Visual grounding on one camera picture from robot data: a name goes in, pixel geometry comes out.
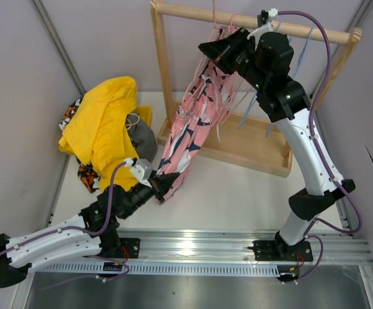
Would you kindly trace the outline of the yellow plastic tray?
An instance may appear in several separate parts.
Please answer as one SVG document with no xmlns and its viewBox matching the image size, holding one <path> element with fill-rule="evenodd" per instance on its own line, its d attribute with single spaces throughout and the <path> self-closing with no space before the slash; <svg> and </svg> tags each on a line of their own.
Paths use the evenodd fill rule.
<svg viewBox="0 0 373 309">
<path fill-rule="evenodd" d="M 137 106 L 136 112 L 141 120 L 143 120 L 148 126 L 151 126 L 153 111 L 150 106 Z"/>
</svg>

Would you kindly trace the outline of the yellow shorts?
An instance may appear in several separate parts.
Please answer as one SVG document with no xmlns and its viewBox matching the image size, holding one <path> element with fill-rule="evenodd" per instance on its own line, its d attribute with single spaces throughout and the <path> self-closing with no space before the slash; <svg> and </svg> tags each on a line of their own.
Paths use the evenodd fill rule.
<svg viewBox="0 0 373 309">
<path fill-rule="evenodd" d="M 92 88 L 59 140 L 59 150 L 92 164 L 100 176 L 99 192 L 113 182 L 125 190 L 137 182 L 127 169 L 114 168 L 125 158 L 139 158 L 128 135 L 137 124 L 137 83 L 129 76 L 108 79 Z"/>
</svg>

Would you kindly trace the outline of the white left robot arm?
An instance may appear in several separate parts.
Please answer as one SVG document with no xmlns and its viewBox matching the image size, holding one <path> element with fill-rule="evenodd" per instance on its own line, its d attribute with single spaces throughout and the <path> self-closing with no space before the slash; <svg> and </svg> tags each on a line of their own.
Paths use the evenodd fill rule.
<svg viewBox="0 0 373 309">
<path fill-rule="evenodd" d="M 14 286 L 33 272 L 71 258 L 111 258 L 120 249 L 119 220 L 130 217 L 151 198 L 162 201 L 179 173 L 157 175 L 125 190 L 111 182 L 95 202 L 63 223 L 10 237 L 0 234 L 0 288 Z"/>
</svg>

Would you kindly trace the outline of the blue hanger with grey shorts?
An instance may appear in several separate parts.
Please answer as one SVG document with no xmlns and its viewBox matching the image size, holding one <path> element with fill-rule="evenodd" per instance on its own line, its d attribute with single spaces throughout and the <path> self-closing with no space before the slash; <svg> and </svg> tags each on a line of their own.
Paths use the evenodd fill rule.
<svg viewBox="0 0 373 309">
<path fill-rule="evenodd" d="M 260 36 L 268 31 L 272 31 L 272 32 L 277 32 L 279 29 L 280 29 L 280 26 L 282 24 L 282 21 L 280 21 L 278 23 L 278 25 L 276 27 L 273 26 L 273 22 L 272 21 L 268 21 L 266 25 L 263 25 L 255 30 L 253 30 L 248 36 L 247 36 L 247 39 L 250 40 L 250 39 L 254 39 L 254 45 L 257 46 L 259 40 L 260 40 Z M 242 116 L 242 119 L 238 125 L 238 130 L 240 130 L 243 126 L 243 124 L 245 123 L 248 115 L 249 115 L 249 112 L 251 111 L 251 109 L 253 108 L 253 106 L 255 105 L 255 102 L 256 102 L 256 94 L 257 92 L 255 91 L 252 98 L 251 98 L 251 101 L 247 107 L 247 109 L 245 110 L 245 113 L 244 115 Z"/>
</svg>

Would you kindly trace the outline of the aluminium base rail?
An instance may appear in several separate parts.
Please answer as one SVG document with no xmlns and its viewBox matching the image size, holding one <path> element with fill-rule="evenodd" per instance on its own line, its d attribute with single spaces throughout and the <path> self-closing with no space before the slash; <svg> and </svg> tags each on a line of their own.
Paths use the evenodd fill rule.
<svg viewBox="0 0 373 309">
<path fill-rule="evenodd" d="M 285 259 L 273 252 L 273 235 L 204 230 L 120 230 L 126 266 L 112 260 L 74 257 L 44 267 L 45 272 L 181 276 L 289 277 L 298 279 L 318 266 L 367 266 L 373 257 L 366 240 L 312 233 Z"/>
</svg>

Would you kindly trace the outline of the grey shorts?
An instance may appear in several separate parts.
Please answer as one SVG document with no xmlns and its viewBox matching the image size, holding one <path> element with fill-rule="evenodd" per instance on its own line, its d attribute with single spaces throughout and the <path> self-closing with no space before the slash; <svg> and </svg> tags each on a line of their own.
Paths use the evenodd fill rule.
<svg viewBox="0 0 373 309">
<path fill-rule="evenodd" d="M 143 120 L 129 125 L 128 135 L 139 158 L 152 163 L 157 155 L 158 145 L 153 130 Z"/>
</svg>

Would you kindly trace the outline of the orange camouflage shorts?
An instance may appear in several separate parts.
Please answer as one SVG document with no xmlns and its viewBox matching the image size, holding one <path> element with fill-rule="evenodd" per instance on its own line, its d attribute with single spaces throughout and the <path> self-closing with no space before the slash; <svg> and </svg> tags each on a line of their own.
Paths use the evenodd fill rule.
<svg viewBox="0 0 373 309">
<path fill-rule="evenodd" d="M 64 131 L 66 126 L 70 123 L 70 121 L 76 114 L 82 100 L 83 97 L 78 98 L 75 102 L 68 106 L 68 109 L 66 110 L 61 121 L 59 122 L 59 128 L 61 131 Z M 94 193 L 96 190 L 99 190 L 100 176 L 93 169 L 92 164 L 84 165 L 76 156 L 75 159 L 79 164 L 77 176 L 80 179 L 80 181 L 84 184 L 85 188 L 87 188 L 87 190 L 90 193 Z"/>
</svg>

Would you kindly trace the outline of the wooden clothes rack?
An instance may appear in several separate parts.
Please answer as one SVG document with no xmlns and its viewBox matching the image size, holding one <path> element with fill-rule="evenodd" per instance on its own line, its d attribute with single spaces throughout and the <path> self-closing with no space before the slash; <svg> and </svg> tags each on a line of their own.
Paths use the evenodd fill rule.
<svg viewBox="0 0 373 309">
<path fill-rule="evenodd" d="M 176 108 L 179 105 L 173 98 L 164 16 L 211 22 L 212 11 L 167 4 L 162 1 L 151 1 L 150 12 L 166 108 L 166 120 L 158 134 L 158 142 L 163 145 L 167 140 Z M 218 12 L 216 21 L 220 24 L 229 24 L 231 17 L 231 13 Z M 233 25 L 254 28 L 257 25 L 257 20 L 255 17 L 239 15 L 234 19 Z M 323 84 L 323 91 L 321 93 L 315 92 L 313 95 L 318 103 L 322 102 L 351 53 L 358 45 L 362 31 L 359 28 L 354 28 L 350 32 L 329 30 L 327 35 L 329 41 L 332 44 L 339 45 L 339 48 L 331 64 L 329 79 Z M 239 119 L 240 115 L 233 113 L 221 126 L 221 142 L 217 140 L 214 131 L 210 132 L 199 152 L 200 155 L 276 176 L 288 177 L 292 167 L 293 152 L 283 134 L 274 128 L 271 136 L 266 138 L 265 134 L 269 123 L 264 119 L 256 118 L 249 118 L 243 128 L 238 130 Z"/>
</svg>

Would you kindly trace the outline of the aluminium corner post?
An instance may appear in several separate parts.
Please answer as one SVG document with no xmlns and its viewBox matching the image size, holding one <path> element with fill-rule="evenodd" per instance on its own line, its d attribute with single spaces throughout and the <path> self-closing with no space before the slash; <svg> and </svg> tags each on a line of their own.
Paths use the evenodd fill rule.
<svg viewBox="0 0 373 309">
<path fill-rule="evenodd" d="M 347 32 L 350 32 L 354 28 L 361 28 L 372 7 L 373 0 L 361 0 L 358 8 L 355 10 L 354 15 L 347 25 Z"/>
<path fill-rule="evenodd" d="M 44 30 L 46 31 L 49 39 L 51 40 L 55 51 L 58 53 L 61 62 L 63 63 L 66 71 L 68 72 L 70 78 L 72 79 L 74 86 L 81 96 L 86 93 L 85 87 L 77 73 L 73 62 L 64 47 L 60 35 L 43 3 L 41 0 L 31 0 L 30 1 L 33 9 L 35 10 Z"/>
</svg>

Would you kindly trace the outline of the aluminium corner post left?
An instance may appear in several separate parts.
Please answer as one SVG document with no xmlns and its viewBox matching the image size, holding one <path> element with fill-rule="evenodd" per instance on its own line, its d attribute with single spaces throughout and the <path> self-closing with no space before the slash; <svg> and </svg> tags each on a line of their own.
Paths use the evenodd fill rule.
<svg viewBox="0 0 373 309">
<path fill-rule="evenodd" d="M 74 86 L 81 96 L 86 93 L 85 87 L 77 73 L 73 62 L 64 47 L 60 35 L 43 3 L 41 0 L 31 0 L 30 1 L 33 9 L 35 10 L 44 30 L 46 31 L 49 39 L 51 40 L 55 51 L 58 53 L 61 62 L 63 63 L 66 71 L 68 72 L 70 78 L 72 79 Z"/>
</svg>

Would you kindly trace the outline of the aluminium corner post right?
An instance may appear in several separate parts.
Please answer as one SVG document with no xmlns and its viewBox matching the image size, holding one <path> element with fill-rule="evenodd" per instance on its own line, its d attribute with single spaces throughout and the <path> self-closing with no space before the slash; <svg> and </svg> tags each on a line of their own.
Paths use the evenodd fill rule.
<svg viewBox="0 0 373 309">
<path fill-rule="evenodd" d="M 372 7 L 373 0 L 361 0 L 358 8 L 355 10 L 354 15 L 347 25 L 347 32 L 350 32 L 354 28 L 361 28 Z"/>
</svg>

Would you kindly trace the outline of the pink hanger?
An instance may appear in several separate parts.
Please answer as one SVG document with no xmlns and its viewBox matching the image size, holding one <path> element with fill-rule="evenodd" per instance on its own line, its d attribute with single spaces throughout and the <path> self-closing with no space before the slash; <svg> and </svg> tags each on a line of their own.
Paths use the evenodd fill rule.
<svg viewBox="0 0 373 309">
<path fill-rule="evenodd" d="M 234 23 L 234 19 L 237 16 L 239 16 L 239 13 L 235 12 L 231 17 L 229 27 L 228 27 L 228 31 L 227 31 L 228 35 L 234 34 L 235 31 L 236 31 L 236 26 L 234 26 L 233 23 Z M 221 113 L 220 113 L 220 116 L 218 118 L 218 122 L 217 122 L 217 125 L 216 125 L 216 133 L 217 133 L 217 137 L 218 137 L 219 142 L 221 142 L 220 127 L 224 123 L 225 119 L 227 118 L 227 116 L 229 114 L 229 111 L 230 111 L 230 108 L 231 108 L 231 105 L 234 102 L 234 98 L 236 97 L 236 90 L 233 89 L 234 80 L 235 80 L 234 75 L 232 75 L 232 77 L 227 78 L 226 84 L 227 84 L 228 92 L 227 92 L 226 98 L 222 98 L 222 110 L 221 110 Z"/>
<path fill-rule="evenodd" d="M 232 89 L 231 98 L 229 102 L 224 106 L 221 117 L 219 118 L 218 124 L 221 126 L 233 113 L 239 110 L 239 106 L 247 100 L 248 95 L 252 95 L 253 91 L 241 90 L 242 85 L 245 81 L 241 79 L 236 87 Z"/>
<path fill-rule="evenodd" d="M 214 38 L 215 32 L 218 29 L 220 29 L 220 27 L 217 25 L 217 21 L 216 21 L 216 0 L 212 0 L 212 4 L 213 4 L 213 8 L 212 8 L 212 23 L 213 23 L 213 27 L 212 27 L 210 36 L 208 38 L 208 41 L 212 41 L 213 38 Z M 200 68 L 201 68 L 201 65 L 202 65 L 204 59 L 205 59 L 205 56 L 201 55 L 201 58 L 200 58 L 199 63 L 198 63 L 198 66 L 196 67 L 196 70 L 194 72 L 192 82 L 195 82 L 196 78 L 198 77 L 198 73 L 200 71 Z"/>
</svg>

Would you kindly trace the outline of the pink patterned shorts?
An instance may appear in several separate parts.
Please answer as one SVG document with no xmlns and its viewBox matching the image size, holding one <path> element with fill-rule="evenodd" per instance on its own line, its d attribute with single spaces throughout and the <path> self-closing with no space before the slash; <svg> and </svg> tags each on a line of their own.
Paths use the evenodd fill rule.
<svg viewBox="0 0 373 309">
<path fill-rule="evenodd" d="M 236 90 L 236 75 L 222 72 L 206 56 L 202 56 L 190 83 L 177 107 L 170 133 L 158 165 L 157 173 L 179 173 L 160 204 L 172 197 L 183 184 L 193 158 L 201 150 L 212 128 L 220 134 L 220 124 L 230 111 Z"/>
</svg>

